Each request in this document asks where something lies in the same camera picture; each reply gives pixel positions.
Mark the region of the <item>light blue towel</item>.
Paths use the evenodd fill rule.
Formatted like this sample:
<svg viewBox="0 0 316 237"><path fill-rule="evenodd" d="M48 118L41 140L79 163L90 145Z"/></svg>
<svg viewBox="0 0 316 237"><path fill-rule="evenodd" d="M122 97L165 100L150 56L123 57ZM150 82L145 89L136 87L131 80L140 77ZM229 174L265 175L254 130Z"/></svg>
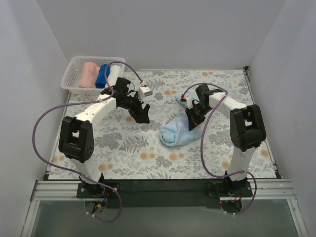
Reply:
<svg viewBox="0 0 316 237"><path fill-rule="evenodd" d="M200 139L202 130L194 128L189 131L189 121L185 112L178 114L168 124L159 128L161 142L168 147L184 146Z"/></svg>

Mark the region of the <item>pink towel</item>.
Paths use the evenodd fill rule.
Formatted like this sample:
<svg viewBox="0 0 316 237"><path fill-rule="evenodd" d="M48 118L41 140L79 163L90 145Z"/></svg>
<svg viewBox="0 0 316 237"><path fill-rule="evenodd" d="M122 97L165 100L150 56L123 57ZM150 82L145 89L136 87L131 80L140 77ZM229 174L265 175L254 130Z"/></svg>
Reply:
<svg viewBox="0 0 316 237"><path fill-rule="evenodd" d="M100 67L93 62L85 62L82 66L82 74L79 82L79 88L95 89L96 79L99 75Z"/></svg>

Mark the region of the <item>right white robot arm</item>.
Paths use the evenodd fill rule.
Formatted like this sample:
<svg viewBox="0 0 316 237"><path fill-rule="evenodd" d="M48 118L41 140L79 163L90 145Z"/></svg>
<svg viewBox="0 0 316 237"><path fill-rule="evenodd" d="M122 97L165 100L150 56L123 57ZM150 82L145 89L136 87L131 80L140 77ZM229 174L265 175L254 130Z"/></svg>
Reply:
<svg viewBox="0 0 316 237"><path fill-rule="evenodd" d="M228 170L220 176L213 175L218 181L206 184L206 190L211 197L241 197L242 194L252 196L247 180L251 158L254 152L266 139L266 130L260 107L256 104L246 105L228 97L227 90L215 86L210 89L210 83L195 84L196 95L180 97L187 108L188 129L192 131L198 125L208 124L215 111L221 112L230 120L230 138L234 146L233 157Z"/></svg>

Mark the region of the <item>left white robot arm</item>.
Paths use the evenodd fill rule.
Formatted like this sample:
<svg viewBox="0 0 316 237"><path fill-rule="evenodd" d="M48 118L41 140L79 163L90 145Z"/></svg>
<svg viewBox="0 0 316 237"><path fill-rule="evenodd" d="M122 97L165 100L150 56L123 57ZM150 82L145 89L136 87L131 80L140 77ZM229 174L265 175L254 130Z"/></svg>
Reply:
<svg viewBox="0 0 316 237"><path fill-rule="evenodd" d="M152 90L144 82L137 91L131 90L131 81L117 78L116 84L101 91L95 104L74 117L62 120L59 151L69 158L80 173L79 178L85 190L94 197L103 195L105 188L103 174L92 160L94 151L94 127L116 108L128 110L137 123L148 124L149 104L144 99L152 95Z"/></svg>

